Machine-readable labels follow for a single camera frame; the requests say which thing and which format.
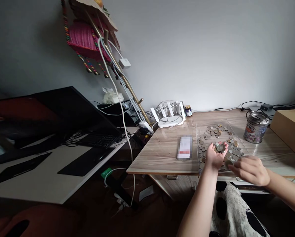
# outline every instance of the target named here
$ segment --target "gray wall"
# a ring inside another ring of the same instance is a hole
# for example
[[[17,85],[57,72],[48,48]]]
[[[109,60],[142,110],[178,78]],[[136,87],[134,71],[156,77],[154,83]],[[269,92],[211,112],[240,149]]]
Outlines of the gray wall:
[[[119,28],[125,72],[145,109],[295,99],[295,0],[104,0]],[[66,45],[61,3],[0,1],[0,87],[23,95],[73,85],[101,100],[109,80]]]

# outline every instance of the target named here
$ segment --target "left hand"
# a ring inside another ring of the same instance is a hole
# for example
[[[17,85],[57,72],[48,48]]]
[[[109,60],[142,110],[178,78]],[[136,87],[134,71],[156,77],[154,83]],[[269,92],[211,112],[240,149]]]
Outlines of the left hand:
[[[224,157],[228,151],[228,144],[224,142],[225,150],[223,153],[216,153],[214,151],[215,145],[211,143],[207,149],[205,169],[212,169],[213,171],[219,171],[222,166]]]

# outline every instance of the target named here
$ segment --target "coin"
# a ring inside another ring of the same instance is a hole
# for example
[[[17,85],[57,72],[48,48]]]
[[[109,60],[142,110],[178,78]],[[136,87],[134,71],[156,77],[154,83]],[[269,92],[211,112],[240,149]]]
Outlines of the coin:
[[[237,156],[237,155],[240,154],[240,152],[236,150],[236,151],[233,152],[233,154]]]

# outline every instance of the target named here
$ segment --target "right hand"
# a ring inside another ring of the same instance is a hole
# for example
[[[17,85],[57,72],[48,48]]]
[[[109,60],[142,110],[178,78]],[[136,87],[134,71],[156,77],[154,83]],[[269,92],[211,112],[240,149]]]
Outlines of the right hand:
[[[243,156],[234,166],[229,165],[228,168],[241,179],[254,185],[267,186],[270,183],[267,169],[256,156]]]

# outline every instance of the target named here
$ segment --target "cardboard box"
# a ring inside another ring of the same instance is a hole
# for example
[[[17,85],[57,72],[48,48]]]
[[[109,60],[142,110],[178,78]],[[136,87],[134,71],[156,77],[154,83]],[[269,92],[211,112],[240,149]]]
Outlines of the cardboard box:
[[[270,128],[295,152],[295,110],[278,110]]]

